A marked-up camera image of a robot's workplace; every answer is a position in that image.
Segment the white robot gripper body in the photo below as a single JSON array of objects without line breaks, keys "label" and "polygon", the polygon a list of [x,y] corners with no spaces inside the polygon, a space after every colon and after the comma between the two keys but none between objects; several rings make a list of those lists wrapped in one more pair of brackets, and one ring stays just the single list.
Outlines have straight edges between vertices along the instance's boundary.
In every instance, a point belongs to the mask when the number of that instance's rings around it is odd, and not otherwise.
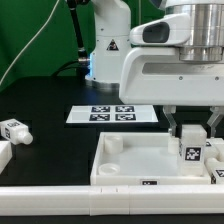
[{"label": "white robot gripper body", "polygon": [[224,61],[184,62],[177,48],[133,48],[123,64],[119,98],[125,104],[224,106]]}]

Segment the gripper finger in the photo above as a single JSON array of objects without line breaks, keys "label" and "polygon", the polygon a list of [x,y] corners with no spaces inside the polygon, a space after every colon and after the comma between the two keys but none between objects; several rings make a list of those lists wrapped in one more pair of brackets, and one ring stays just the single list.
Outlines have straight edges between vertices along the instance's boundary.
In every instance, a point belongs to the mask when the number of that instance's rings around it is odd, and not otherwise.
[{"label": "gripper finger", "polygon": [[164,105],[163,106],[163,113],[165,115],[165,117],[167,118],[170,128],[169,128],[169,133],[172,136],[176,135],[176,127],[177,127],[177,123],[173,117],[173,115],[176,113],[176,107],[173,105]]},{"label": "gripper finger", "polygon": [[207,121],[207,124],[210,126],[210,136],[215,137],[216,127],[224,118],[224,106],[213,106],[210,108],[212,112],[210,118]]}]

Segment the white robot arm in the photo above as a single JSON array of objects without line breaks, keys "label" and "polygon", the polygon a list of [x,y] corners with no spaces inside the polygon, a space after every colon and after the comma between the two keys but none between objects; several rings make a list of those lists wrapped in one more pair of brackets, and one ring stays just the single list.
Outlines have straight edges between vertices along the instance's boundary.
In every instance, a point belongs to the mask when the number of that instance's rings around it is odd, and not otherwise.
[{"label": "white robot arm", "polygon": [[149,0],[165,15],[130,26],[122,0],[92,0],[96,47],[86,82],[126,104],[208,106],[210,135],[224,118],[224,0]]}]

